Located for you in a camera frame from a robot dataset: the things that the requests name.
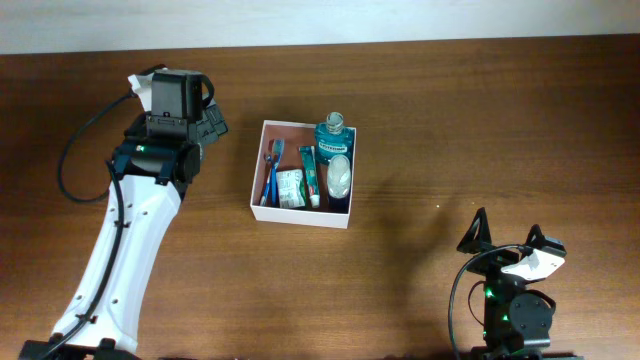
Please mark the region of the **blue white toothbrush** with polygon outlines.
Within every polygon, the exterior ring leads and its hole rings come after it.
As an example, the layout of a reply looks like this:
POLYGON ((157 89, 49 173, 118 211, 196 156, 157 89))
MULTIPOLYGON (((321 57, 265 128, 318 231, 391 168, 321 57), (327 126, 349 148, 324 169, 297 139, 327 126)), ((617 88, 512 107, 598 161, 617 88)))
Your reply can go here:
POLYGON ((259 201, 259 205, 264 207, 268 205, 269 202, 269 196, 271 193, 271 189, 272 189, 272 173, 274 170, 274 157, 271 154, 268 154, 265 157, 265 162, 267 165, 266 168, 266 180, 263 186, 263 190, 261 193, 261 197, 260 197, 260 201, 259 201))

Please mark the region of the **green white soap box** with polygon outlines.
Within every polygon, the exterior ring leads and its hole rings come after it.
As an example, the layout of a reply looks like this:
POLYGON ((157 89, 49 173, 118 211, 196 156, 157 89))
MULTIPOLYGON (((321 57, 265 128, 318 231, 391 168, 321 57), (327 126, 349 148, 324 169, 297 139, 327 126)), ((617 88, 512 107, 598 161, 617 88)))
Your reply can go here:
POLYGON ((300 209, 306 207, 304 177, 301 169, 276 173, 279 207, 300 209))

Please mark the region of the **green toothpaste tube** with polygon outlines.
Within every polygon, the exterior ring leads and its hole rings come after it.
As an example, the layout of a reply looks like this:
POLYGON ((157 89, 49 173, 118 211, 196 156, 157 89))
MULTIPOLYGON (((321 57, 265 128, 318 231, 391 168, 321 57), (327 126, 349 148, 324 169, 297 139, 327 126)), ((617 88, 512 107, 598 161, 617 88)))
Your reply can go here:
POLYGON ((312 208, 320 207, 319 184, 317 179, 317 169, 315 161, 315 149, 313 146, 301 146, 299 148, 301 155, 309 200, 312 208))

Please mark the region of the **blue disposable razor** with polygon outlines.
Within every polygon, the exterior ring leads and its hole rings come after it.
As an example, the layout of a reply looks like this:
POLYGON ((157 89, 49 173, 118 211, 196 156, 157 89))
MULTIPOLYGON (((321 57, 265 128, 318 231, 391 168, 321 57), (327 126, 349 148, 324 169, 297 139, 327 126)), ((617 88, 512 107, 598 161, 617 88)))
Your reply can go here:
POLYGON ((271 167, 271 206, 278 206, 278 190, 277 190, 277 170, 280 165, 281 158, 284 154, 285 140, 275 139, 272 144, 272 167, 271 167))

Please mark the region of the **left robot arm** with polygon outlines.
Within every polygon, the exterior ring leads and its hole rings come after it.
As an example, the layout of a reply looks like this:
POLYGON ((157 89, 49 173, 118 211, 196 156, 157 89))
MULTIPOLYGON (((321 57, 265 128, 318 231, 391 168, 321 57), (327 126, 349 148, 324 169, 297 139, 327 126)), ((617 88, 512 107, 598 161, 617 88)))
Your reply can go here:
POLYGON ((74 298, 46 341, 28 340, 22 359, 133 359, 145 290, 160 244, 203 149, 227 133, 210 102, 186 139, 148 135, 149 113, 126 130, 113 153, 104 221, 74 298))

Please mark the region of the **teal mouthwash bottle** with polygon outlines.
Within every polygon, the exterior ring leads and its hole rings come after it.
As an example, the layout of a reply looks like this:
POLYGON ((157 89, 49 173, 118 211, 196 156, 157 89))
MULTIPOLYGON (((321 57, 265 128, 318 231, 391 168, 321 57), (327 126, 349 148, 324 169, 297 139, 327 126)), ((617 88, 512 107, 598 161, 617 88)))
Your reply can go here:
POLYGON ((316 159, 320 164, 328 165, 337 155, 353 160, 355 132, 344 125, 344 117, 339 112, 331 112, 323 123, 316 125, 316 159))

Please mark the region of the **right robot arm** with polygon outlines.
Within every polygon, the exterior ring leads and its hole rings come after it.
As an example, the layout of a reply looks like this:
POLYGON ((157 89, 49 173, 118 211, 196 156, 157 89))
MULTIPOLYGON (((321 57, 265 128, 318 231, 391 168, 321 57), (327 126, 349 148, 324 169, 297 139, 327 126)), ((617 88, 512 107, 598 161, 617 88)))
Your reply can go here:
POLYGON ((457 359, 544 359, 551 344, 550 330, 556 302, 530 284, 548 278, 564 263, 564 244, 546 236, 539 225, 531 227, 522 244, 492 244, 486 210, 477 210, 456 250, 472 258, 458 271, 448 303, 448 335, 457 359), (480 275, 483 287, 483 346, 461 352, 454 330, 454 305, 462 276, 480 275))

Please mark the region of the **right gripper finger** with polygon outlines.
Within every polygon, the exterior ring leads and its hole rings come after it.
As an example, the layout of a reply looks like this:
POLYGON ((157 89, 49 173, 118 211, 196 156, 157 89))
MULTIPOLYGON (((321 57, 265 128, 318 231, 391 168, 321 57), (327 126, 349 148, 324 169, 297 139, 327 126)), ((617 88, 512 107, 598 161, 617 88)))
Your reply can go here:
POLYGON ((486 210, 477 210, 470 227, 456 247, 461 253, 483 253, 493 249, 486 210))
POLYGON ((541 250, 545 243, 545 236, 538 224, 534 224, 527 236, 525 245, 531 249, 541 250))

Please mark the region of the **dark blue pump bottle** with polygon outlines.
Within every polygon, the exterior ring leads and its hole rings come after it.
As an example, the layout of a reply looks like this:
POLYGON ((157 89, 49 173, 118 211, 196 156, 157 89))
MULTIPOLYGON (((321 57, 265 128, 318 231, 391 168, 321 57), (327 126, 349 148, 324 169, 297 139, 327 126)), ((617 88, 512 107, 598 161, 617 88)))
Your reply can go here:
POLYGON ((351 192, 351 163, 345 155, 336 155, 329 161, 327 189, 329 208, 337 213, 347 213, 351 192))

